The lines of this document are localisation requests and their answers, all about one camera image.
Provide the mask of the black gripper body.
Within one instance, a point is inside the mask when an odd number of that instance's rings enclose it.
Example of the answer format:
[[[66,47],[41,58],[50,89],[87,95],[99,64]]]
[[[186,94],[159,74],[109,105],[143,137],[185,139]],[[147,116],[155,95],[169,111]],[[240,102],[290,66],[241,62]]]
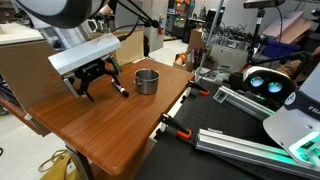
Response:
[[[74,76],[80,80],[80,87],[76,88],[75,92],[78,95],[82,95],[81,88],[86,88],[88,91],[89,84],[92,81],[103,75],[118,76],[120,71],[121,68],[112,55],[107,55],[104,58],[98,58],[82,65],[73,71]]]

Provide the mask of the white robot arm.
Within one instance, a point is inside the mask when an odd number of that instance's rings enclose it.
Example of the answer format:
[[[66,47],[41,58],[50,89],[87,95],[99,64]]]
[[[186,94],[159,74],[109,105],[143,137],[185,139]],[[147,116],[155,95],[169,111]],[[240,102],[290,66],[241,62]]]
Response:
[[[128,92],[117,76],[121,72],[110,52],[121,47],[112,33],[90,39],[88,18],[104,4],[103,0],[14,0],[30,17],[47,42],[57,50],[48,57],[74,97],[93,98],[88,92],[92,81],[103,75],[125,97]]]

